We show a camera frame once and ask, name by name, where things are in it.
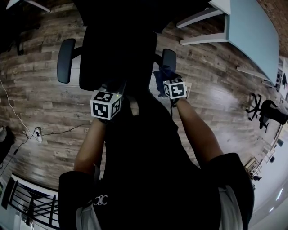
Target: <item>desk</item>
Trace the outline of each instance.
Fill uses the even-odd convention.
[[[7,7],[6,7],[6,9],[9,9],[11,6],[13,6],[14,4],[18,3],[19,1],[20,1],[20,0],[10,0],[9,3],[8,3],[8,5],[7,5]],[[41,9],[47,11],[47,12],[50,12],[50,11],[51,11],[51,10],[49,10],[48,8],[42,6],[42,5],[40,5],[39,3],[36,3],[36,2],[34,2],[34,1],[31,1],[31,0],[23,0],[23,1],[28,2],[28,3],[32,4],[32,5],[35,5],[35,6],[41,8]]]
[[[176,24],[177,28],[183,28],[206,18],[211,18],[220,14],[231,14],[230,0],[212,0],[209,2],[214,8],[208,8],[195,15],[192,15]]]
[[[246,54],[276,84],[279,38],[271,20],[256,0],[230,0],[224,33],[203,35],[180,41],[182,45],[230,42]]]

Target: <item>floor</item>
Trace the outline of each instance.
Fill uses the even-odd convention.
[[[90,123],[91,92],[78,88],[80,57],[73,60],[72,79],[68,85],[57,81],[56,66],[59,48],[64,39],[75,38],[81,46],[86,28],[73,3],[50,6],[50,13],[42,12],[41,28],[23,34],[24,55],[16,49],[0,55],[0,79],[7,89],[11,105],[24,124],[33,132],[40,126],[42,133],[62,132],[84,123]],[[279,102],[273,89],[266,89],[259,78],[236,71],[237,66],[257,68],[240,51],[229,44],[198,44],[182,46],[179,40],[191,35],[209,34],[223,29],[222,19],[213,18],[184,29],[169,24],[158,35],[157,53],[164,48],[177,53],[177,73],[192,83],[189,102],[211,127],[225,153],[236,152],[245,164],[252,156],[261,159],[263,146],[271,143],[279,124],[270,121],[267,134],[259,129],[259,122],[248,120],[245,109],[250,106],[250,93],[260,93]],[[154,76],[151,91],[157,95]],[[23,126],[8,105],[5,92],[0,89],[0,125],[9,125],[16,134],[13,150],[26,137]],[[165,106],[169,101],[161,100]],[[177,111],[174,121],[179,126],[183,146],[195,163],[193,150],[186,138]],[[73,169],[75,156],[89,125],[72,132],[43,137],[43,142],[29,140],[21,147],[4,173],[11,172],[51,188],[58,188],[59,176]],[[4,161],[12,156],[13,150]]]

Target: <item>power cord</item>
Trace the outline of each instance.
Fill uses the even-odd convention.
[[[62,134],[62,133],[67,133],[67,132],[70,132],[70,131],[72,131],[72,130],[74,130],[74,129],[80,127],[80,126],[86,125],[86,124],[91,125],[90,123],[85,123],[85,124],[80,124],[80,125],[78,125],[78,126],[72,128],[72,129],[70,129],[70,130],[67,130],[67,131],[64,131],[64,132],[60,132],[60,133],[54,133],[54,132],[52,132],[52,133],[48,133],[48,134],[39,135],[39,133],[36,132],[36,135],[37,135],[38,137],[43,137],[43,136],[49,136],[49,135],[52,135],[52,134]]]
[[[5,91],[5,93],[6,93],[6,95],[7,95],[8,103],[9,103],[10,107],[12,108],[14,114],[19,118],[19,120],[20,120],[21,123],[24,125],[24,127],[28,130],[28,132],[30,133],[30,135],[31,135],[32,137],[34,137],[38,142],[40,142],[40,141],[38,140],[38,138],[36,138],[35,136],[33,136],[33,134],[30,132],[30,130],[27,128],[27,126],[23,123],[23,121],[21,120],[21,118],[16,114],[14,108],[13,108],[12,105],[10,104],[10,100],[9,100],[9,97],[8,97],[7,91],[6,91],[6,89],[4,88],[1,79],[0,79],[0,82],[1,82],[1,85],[2,85],[3,90]]]
[[[70,132],[70,131],[72,131],[72,130],[80,127],[80,126],[83,126],[83,125],[91,125],[91,124],[90,124],[90,123],[80,124],[80,125],[78,125],[78,126],[76,126],[76,127],[73,127],[73,128],[70,129],[70,130],[66,130],[66,131],[59,132],[59,133],[54,133],[54,132],[52,132],[52,133],[48,133],[48,134],[39,135],[39,133],[36,132],[36,135],[37,135],[38,137],[42,137],[42,136],[49,136],[49,135],[52,135],[52,134],[67,133],[67,132]],[[34,132],[33,132],[33,134],[32,134],[31,137],[29,137],[29,136],[27,135],[27,133],[26,133],[25,130],[22,130],[22,133],[27,137],[27,139],[26,139],[26,141],[24,141],[21,145],[19,145],[19,147],[15,150],[15,152],[13,153],[13,156],[11,157],[11,159],[9,160],[9,162],[6,164],[6,167],[5,167],[4,170],[2,171],[0,177],[1,177],[2,174],[4,173],[5,169],[7,168],[7,166],[9,165],[9,163],[11,162],[11,160],[13,159],[13,157],[17,154],[19,148],[20,148],[22,145],[24,145],[28,140],[30,140],[32,137],[34,137],[34,133],[35,133],[35,131],[36,131],[37,128],[40,130],[40,133],[41,133],[41,127],[35,127]]]
[[[37,129],[37,127],[34,129],[34,132],[33,132],[33,134],[32,134],[31,137],[29,137],[29,136],[27,135],[27,133],[26,133],[25,130],[22,130],[22,133],[27,137],[27,139],[26,139],[25,142],[23,142],[21,145],[19,145],[18,148],[15,150],[15,152],[13,153],[13,156],[10,158],[9,162],[6,164],[6,167],[5,167],[4,170],[2,171],[0,177],[1,177],[2,174],[4,173],[5,169],[7,168],[7,166],[9,165],[9,163],[11,162],[11,160],[13,159],[13,157],[14,157],[14,156],[16,155],[16,153],[18,152],[19,148],[20,148],[22,145],[24,145],[28,140],[30,140],[30,139],[34,136],[34,133],[35,133],[36,129]]]

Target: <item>white cube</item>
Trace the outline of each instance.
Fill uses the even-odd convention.
[[[165,94],[170,99],[187,97],[187,87],[182,79],[163,81]]]
[[[90,100],[91,115],[111,120],[120,111],[121,99],[120,94],[95,90]]]

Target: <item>brick wall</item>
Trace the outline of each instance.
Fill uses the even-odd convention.
[[[258,0],[279,34],[280,55],[288,58],[288,0]]]

